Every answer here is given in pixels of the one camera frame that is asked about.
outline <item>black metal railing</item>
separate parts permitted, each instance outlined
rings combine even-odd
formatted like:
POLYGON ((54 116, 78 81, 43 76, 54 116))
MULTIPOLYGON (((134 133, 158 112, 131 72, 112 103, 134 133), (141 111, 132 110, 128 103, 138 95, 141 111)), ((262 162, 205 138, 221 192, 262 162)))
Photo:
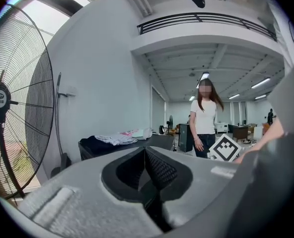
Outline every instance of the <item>black metal railing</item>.
POLYGON ((144 34, 159 28, 177 25, 177 24, 184 24, 184 23, 220 23, 220 24, 228 24, 228 25, 237 25, 260 34, 263 34, 274 41, 277 41, 276 34, 272 31, 268 30, 267 28, 260 26, 256 23, 253 23, 249 20, 226 15, 226 14, 219 14, 219 13, 210 13, 210 12, 190 12, 190 13, 181 13, 181 14, 174 14, 170 16, 165 16, 161 18, 157 18, 143 24, 140 24, 138 27, 140 34, 144 34))

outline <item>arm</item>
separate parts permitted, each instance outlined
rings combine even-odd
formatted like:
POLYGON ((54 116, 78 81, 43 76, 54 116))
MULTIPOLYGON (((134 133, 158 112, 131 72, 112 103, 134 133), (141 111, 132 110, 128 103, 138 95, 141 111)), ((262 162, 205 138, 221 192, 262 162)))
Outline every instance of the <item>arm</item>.
POLYGON ((282 137, 283 135, 284 135, 284 130, 281 125, 281 122, 279 119, 276 119, 275 122, 271 125, 271 127, 264 134, 264 136, 261 138, 261 140, 258 141, 253 147, 251 147, 241 157, 237 158, 234 162, 240 164, 242 162, 245 154, 252 152, 252 151, 260 150, 262 148, 262 146, 265 145, 268 141, 271 141, 275 138, 282 137))
POLYGON ((202 144, 200 138, 197 135, 195 120, 196 120, 196 113, 191 111, 190 112, 190 130, 191 130, 193 139, 195 140, 196 148, 199 151, 203 151, 203 144, 202 144))

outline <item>black tablecloth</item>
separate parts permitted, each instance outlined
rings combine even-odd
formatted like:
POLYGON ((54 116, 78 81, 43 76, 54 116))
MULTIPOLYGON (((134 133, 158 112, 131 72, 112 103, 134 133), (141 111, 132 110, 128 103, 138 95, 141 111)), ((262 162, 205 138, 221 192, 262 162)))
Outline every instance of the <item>black tablecloth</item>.
POLYGON ((102 147, 96 147, 97 143, 94 136, 88 139, 82 139, 78 146, 81 153, 82 160, 95 158, 98 156, 106 155, 116 151, 121 151, 125 149, 130 149, 134 147, 144 147, 144 146, 157 146, 166 150, 171 150, 173 145, 173 136, 169 135, 152 135, 146 140, 138 140, 138 142, 128 145, 117 145, 112 146, 111 144, 103 145, 102 147))

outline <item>black and white marker board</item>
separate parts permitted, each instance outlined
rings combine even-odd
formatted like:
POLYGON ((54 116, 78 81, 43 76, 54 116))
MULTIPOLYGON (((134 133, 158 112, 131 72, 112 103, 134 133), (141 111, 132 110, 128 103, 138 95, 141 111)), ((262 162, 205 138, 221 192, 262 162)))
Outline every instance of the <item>black and white marker board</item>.
POLYGON ((231 162, 241 149, 238 143, 223 134, 209 150, 218 160, 231 162))

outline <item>hand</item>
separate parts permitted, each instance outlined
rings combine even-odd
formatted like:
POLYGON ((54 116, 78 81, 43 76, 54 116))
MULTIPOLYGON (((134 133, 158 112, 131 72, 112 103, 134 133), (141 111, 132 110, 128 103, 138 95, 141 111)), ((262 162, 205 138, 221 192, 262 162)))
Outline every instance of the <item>hand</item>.
POLYGON ((202 143, 202 141, 201 141, 201 139, 199 139, 199 138, 197 138, 196 140, 195 140, 195 146, 196 146, 196 149, 198 150, 198 151, 203 151, 203 143, 202 143))

